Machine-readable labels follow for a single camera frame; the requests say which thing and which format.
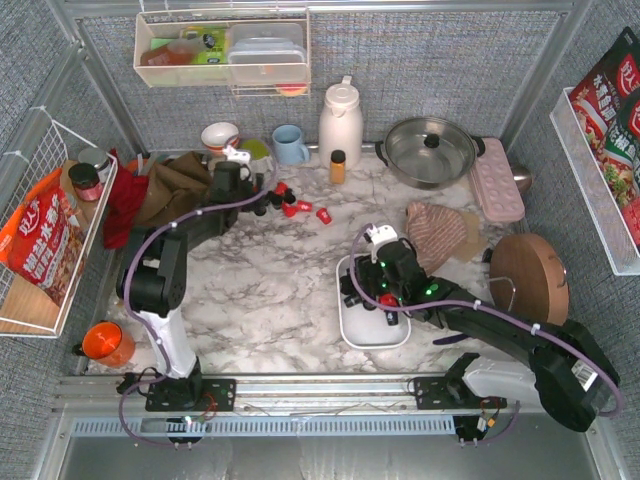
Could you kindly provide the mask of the white storage tray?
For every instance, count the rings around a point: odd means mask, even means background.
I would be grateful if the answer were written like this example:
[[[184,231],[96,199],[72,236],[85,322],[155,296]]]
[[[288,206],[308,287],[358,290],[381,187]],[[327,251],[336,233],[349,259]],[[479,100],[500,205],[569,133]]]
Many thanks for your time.
[[[389,325],[385,313],[380,310],[366,310],[361,304],[348,307],[346,295],[340,291],[340,278],[347,273],[349,256],[341,258],[335,268],[338,295],[338,318],[343,340],[352,348],[360,350],[380,350],[397,348],[405,344],[412,333],[410,319],[398,314],[398,324]]]

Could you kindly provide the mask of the striped pink cloth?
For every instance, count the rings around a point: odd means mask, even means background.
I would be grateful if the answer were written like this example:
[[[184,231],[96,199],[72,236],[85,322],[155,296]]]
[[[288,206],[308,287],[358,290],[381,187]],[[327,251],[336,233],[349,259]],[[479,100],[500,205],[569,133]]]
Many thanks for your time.
[[[405,230],[427,274],[433,274],[450,258],[469,262],[487,246],[475,214],[437,204],[411,202],[406,209]]]

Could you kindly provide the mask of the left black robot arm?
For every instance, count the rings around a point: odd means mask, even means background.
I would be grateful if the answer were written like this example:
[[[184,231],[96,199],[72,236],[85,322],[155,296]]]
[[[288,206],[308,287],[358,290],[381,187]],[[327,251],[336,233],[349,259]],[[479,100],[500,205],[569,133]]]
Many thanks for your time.
[[[266,196],[275,183],[275,173],[266,178],[247,164],[223,161],[214,167],[208,191],[191,211],[160,226],[131,231],[116,293],[129,316],[146,329],[161,376],[186,379],[198,363],[181,315],[188,253],[226,233],[240,213],[265,214]]]

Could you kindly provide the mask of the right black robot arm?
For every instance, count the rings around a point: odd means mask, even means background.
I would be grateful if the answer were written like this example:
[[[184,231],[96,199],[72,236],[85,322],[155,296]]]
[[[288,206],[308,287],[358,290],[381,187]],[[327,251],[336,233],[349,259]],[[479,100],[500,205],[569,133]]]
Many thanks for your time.
[[[618,373],[579,322],[544,326],[490,306],[454,282],[427,275],[401,240],[371,255],[351,253],[349,275],[366,303],[480,340],[518,361],[532,373],[544,411],[570,430],[584,432],[596,417],[614,417],[624,405]]]

